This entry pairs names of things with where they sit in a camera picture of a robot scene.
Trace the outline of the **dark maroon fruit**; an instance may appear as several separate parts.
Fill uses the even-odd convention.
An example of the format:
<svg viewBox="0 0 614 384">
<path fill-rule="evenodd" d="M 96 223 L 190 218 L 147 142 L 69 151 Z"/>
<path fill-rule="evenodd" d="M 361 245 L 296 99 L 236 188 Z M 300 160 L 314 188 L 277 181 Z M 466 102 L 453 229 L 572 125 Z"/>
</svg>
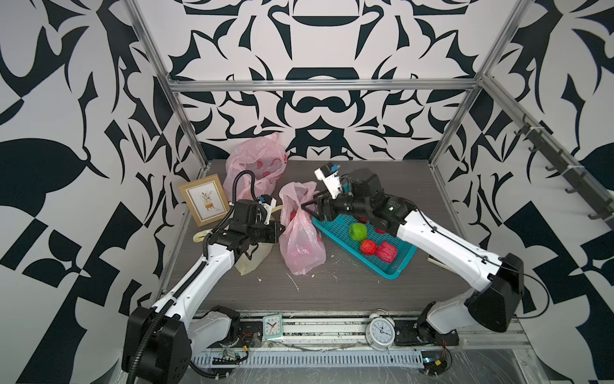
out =
<svg viewBox="0 0 614 384">
<path fill-rule="evenodd" d="M 367 219 L 367 218 L 366 218 L 366 217 L 364 217 L 364 216 L 355 215 L 355 216 L 354 216 L 354 218 L 355 218 L 355 219 L 356 219 L 358 222 L 360 222 L 360 223 L 362 223 L 362 224 L 366 224 L 366 223 L 368 223 L 368 222 L 369 222 L 369 219 Z"/>
</svg>

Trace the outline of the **green apple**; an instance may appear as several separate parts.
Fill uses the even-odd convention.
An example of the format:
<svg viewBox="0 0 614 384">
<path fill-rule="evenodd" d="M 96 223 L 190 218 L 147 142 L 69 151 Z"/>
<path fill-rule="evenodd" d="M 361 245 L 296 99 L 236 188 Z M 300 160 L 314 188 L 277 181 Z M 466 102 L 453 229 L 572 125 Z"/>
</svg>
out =
<svg viewBox="0 0 614 384">
<path fill-rule="evenodd" d="M 349 226 L 349 237 L 352 241 L 362 242 L 368 238 L 367 226 L 361 222 L 354 222 Z"/>
</svg>

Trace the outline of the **teal plastic basket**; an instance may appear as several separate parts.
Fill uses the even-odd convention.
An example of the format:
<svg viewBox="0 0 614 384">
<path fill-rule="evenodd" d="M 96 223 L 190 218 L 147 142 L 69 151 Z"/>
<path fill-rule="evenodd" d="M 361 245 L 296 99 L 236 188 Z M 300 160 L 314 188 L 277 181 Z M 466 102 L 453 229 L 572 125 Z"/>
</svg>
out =
<svg viewBox="0 0 614 384">
<path fill-rule="evenodd" d="M 312 218 L 312 223 L 340 248 L 388 280 L 396 279 L 417 251 L 416 246 L 350 215 L 341 214 L 334 221 Z"/>
</svg>

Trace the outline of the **small pink plastic bag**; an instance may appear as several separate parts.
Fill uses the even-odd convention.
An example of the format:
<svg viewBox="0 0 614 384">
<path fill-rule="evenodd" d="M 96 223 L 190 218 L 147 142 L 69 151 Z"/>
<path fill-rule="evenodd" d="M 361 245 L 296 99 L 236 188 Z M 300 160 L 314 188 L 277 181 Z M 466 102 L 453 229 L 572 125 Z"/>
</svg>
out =
<svg viewBox="0 0 614 384">
<path fill-rule="evenodd" d="M 316 182 L 290 182 L 279 191 L 280 221 L 286 227 L 279 239 L 281 255 L 292 275 L 306 275 L 326 262 L 326 248 L 312 217 L 301 208 L 316 193 Z"/>
</svg>

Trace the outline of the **red textured fruit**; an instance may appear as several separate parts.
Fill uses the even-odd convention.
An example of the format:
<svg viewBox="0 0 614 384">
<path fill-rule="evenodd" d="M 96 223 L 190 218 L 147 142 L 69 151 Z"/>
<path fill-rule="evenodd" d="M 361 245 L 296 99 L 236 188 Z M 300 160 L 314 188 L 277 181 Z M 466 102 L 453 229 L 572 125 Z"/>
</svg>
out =
<svg viewBox="0 0 614 384">
<path fill-rule="evenodd" d="M 377 248 L 375 255 L 382 260 L 382 262 L 390 264 L 393 263 L 398 256 L 398 248 L 388 242 L 382 242 Z"/>
</svg>

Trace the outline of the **large pink plastic bag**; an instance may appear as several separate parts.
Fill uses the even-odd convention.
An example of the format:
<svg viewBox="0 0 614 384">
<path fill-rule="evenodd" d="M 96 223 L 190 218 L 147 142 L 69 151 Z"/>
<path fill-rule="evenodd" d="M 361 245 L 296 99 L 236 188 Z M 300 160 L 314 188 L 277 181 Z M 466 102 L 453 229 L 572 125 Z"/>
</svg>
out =
<svg viewBox="0 0 614 384">
<path fill-rule="evenodd" d="M 232 199 L 233 181 L 241 171 L 255 174 L 254 193 L 272 195 L 278 180 L 286 170 L 286 148 L 278 133 L 248 140 L 236 147 L 226 160 L 223 189 Z"/>
</svg>

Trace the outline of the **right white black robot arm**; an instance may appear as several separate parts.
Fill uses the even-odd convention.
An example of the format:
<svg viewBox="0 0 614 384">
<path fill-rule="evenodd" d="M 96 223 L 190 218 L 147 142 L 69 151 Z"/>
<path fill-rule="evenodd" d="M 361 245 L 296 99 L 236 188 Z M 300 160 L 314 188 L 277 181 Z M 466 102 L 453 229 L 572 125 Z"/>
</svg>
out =
<svg viewBox="0 0 614 384">
<path fill-rule="evenodd" d="M 347 175 L 339 175 L 338 169 L 333 163 L 316 169 L 316 179 L 326 189 L 303 203 L 303 210 L 329 222 L 340 214 L 361 216 L 435 257 L 469 285 L 464 294 L 423 310 L 416 325 L 422 339 L 472 325 L 507 331 L 524 294 L 524 263 L 518 257 L 499 256 L 446 230 L 416 203 L 385 193 L 379 177 L 367 168 Z"/>
</svg>

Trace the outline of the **yellow plastic bag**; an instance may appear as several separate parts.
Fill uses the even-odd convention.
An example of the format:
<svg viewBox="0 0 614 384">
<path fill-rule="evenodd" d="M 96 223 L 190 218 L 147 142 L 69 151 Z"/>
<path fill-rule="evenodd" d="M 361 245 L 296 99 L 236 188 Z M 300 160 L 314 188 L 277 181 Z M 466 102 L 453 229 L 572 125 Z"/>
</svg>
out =
<svg viewBox="0 0 614 384">
<path fill-rule="evenodd" d="M 272 212 L 275 214 L 283 208 L 283 205 L 276 206 Z M 211 229 L 203 230 L 193 236 L 194 243 L 201 243 Z M 241 276 L 247 275 L 257 269 L 257 267 L 268 257 L 273 249 L 272 243 L 258 243 L 248 248 L 247 254 L 243 254 L 235 263 L 235 268 Z"/>
</svg>

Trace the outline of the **grey calculator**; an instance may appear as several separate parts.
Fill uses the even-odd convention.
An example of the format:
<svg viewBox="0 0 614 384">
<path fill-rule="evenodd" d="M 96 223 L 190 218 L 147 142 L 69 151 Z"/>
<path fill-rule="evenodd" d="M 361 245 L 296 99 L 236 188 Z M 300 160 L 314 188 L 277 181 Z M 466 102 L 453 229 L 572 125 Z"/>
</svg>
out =
<svg viewBox="0 0 614 384">
<path fill-rule="evenodd" d="M 429 256 L 427 257 L 427 261 L 428 261 L 428 262 L 431 262 L 431 264 L 437 265 L 437 266 L 439 266 L 439 267 L 444 267 L 444 266 L 445 266 L 445 264 L 444 264 L 444 263 L 442 263 L 442 262 L 441 262 L 441 261 L 439 261 L 438 259 L 436 259 L 436 258 L 432 257 L 431 255 L 429 255 Z"/>
</svg>

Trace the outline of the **small teal square clock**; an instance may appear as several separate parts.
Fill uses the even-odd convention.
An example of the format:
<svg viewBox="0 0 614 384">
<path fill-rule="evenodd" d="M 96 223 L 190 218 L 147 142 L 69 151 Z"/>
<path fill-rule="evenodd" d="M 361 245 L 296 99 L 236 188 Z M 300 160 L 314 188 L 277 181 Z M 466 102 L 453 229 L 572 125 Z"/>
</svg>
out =
<svg viewBox="0 0 614 384">
<path fill-rule="evenodd" d="M 284 334 L 283 316 L 281 314 L 267 315 L 262 318 L 262 339 L 278 339 Z"/>
</svg>

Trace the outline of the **left circuit board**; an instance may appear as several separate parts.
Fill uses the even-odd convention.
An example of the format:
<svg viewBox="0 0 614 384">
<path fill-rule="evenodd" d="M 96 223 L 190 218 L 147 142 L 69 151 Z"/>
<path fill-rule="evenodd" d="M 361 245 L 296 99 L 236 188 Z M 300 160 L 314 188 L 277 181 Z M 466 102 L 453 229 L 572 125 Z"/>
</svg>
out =
<svg viewBox="0 0 614 384">
<path fill-rule="evenodd" d="M 244 347 L 241 355 L 238 350 L 225 349 L 220 357 L 212 358 L 213 365 L 238 365 L 249 357 L 249 350 Z"/>
</svg>

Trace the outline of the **circuit board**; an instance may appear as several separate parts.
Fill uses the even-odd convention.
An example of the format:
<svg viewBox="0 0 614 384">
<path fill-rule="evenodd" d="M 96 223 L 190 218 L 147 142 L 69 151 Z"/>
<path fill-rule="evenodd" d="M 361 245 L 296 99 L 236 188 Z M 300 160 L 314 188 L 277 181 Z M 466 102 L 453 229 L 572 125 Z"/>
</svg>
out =
<svg viewBox="0 0 614 384">
<path fill-rule="evenodd" d="M 439 377 L 451 368 L 452 361 L 447 353 L 424 355 L 422 373 L 430 377 Z"/>
<path fill-rule="evenodd" d="M 225 349 L 220 357 L 212 358 L 213 365 L 238 365 L 249 357 L 249 350 L 244 347 L 241 355 L 238 350 Z"/>
</svg>

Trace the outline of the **round silver alarm clock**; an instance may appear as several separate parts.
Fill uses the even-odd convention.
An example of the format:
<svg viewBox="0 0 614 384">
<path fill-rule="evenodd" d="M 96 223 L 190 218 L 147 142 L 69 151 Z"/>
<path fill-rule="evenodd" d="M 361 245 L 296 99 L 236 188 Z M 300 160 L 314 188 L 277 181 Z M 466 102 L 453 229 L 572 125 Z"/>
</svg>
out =
<svg viewBox="0 0 614 384">
<path fill-rule="evenodd" d="M 394 321 L 379 313 L 369 315 L 366 326 L 366 342 L 374 350 L 388 350 L 395 341 L 396 330 Z"/>
</svg>

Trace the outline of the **right circuit board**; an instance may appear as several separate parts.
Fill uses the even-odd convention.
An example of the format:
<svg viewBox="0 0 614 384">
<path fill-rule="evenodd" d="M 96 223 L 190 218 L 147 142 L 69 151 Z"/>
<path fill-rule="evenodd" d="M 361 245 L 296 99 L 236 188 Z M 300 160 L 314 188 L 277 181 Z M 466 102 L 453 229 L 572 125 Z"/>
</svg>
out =
<svg viewBox="0 0 614 384">
<path fill-rule="evenodd" d="M 452 361 L 447 353 L 424 355 L 422 373 L 430 377 L 439 377 L 451 368 Z"/>
</svg>

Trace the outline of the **wall hook rail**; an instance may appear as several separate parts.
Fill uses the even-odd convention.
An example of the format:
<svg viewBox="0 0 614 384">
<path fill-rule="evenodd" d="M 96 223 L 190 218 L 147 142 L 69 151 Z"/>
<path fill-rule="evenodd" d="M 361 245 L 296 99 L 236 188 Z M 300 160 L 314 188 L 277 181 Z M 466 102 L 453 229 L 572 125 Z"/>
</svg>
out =
<svg viewBox="0 0 614 384">
<path fill-rule="evenodd" d="M 548 162 L 545 170 L 561 176 L 569 184 L 565 192 L 579 195 L 593 209 L 588 218 L 600 220 L 613 230 L 613 195 L 545 127 L 534 124 L 527 114 L 523 114 L 521 121 L 522 127 L 514 134 L 524 136 L 531 144 L 528 167 L 535 154 L 543 156 Z"/>
</svg>

